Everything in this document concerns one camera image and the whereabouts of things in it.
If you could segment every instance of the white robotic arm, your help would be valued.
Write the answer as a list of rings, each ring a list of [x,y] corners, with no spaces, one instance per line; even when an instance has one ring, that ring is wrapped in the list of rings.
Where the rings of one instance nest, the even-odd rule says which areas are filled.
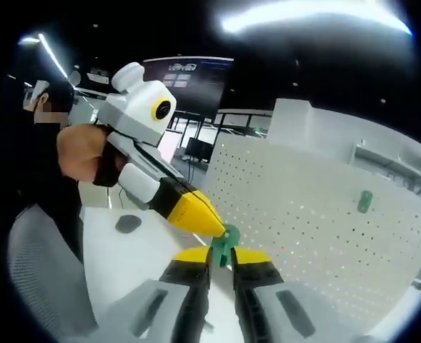
[[[113,132],[108,141],[127,163],[118,182],[131,196],[188,232],[220,237],[224,225],[210,201],[161,158],[156,148],[177,100],[160,81],[144,81],[144,67],[133,62],[112,79],[120,94],[110,94],[98,112]]]

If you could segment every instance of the monitor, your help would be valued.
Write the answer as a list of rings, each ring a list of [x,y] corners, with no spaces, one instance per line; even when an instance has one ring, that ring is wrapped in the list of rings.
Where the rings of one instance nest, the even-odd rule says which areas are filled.
[[[200,141],[196,138],[190,138],[188,141],[185,154],[196,157],[198,160],[210,161],[213,152],[213,145],[205,141]]]
[[[158,144],[158,150],[164,160],[170,163],[172,157],[174,157],[175,150],[177,150],[181,139],[181,132],[172,130],[166,130],[164,132]]]
[[[177,112],[212,119],[217,115],[232,62],[205,56],[148,59],[143,62],[144,80],[162,81],[177,99]]]

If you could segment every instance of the display screen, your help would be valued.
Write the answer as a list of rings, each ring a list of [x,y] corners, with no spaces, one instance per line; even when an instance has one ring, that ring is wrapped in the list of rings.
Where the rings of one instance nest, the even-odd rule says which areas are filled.
[[[145,81],[160,80],[177,99],[177,112],[213,119],[232,59],[178,56],[143,62]]]
[[[174,157],[175,150],[179,146],[180,139],[182,139],[182,133],[166,130],[162,135],[161,140],[158,144],[158,150],[161,157],[166,161],[170,162]]]

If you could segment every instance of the white robot head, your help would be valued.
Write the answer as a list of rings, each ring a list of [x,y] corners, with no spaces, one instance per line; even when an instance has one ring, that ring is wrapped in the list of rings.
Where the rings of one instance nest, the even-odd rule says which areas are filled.
[[[177,100],[160,81],[144,81],[144,67],[127,64],[112,79],[121,94],[109,94],[98,119],[119,133],[156,145],[177,107]]]

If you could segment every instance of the ceiling light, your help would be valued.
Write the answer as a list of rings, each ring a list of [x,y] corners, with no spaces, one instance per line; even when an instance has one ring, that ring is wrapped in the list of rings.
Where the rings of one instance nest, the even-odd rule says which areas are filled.
[[[369,21],[412,34],[409,28],[394,15],[376,4],[353,1],[300,1],[291,0],[260,5],[222,22],[226,31],[237,32],[249,26],[272,23],[274,21],[303,19],[320,14],[341,14]]]
[[[21,44],[21,45],[37,44],[37,43],[40,43],[40,39],[33,38],[33,37],[24,37],[24,38],[21,38],[18,42],[18,44]]]
[[[46,52],[48,53],[48,55],[50,56],[51,60],[58,67],[61,74],[63,74],[64,77],[67,79],[68,76],[67,76],[66,72],[62,68],[61,64],[59,64],[56,56],[54,55],[54,52],[51,50],[50,46],[48,45],[48,42],[46,41],[45,36],[43,34],[39,34],[39,39],[40,39],[41,43],[44,45],[44,48],[45,48]]]

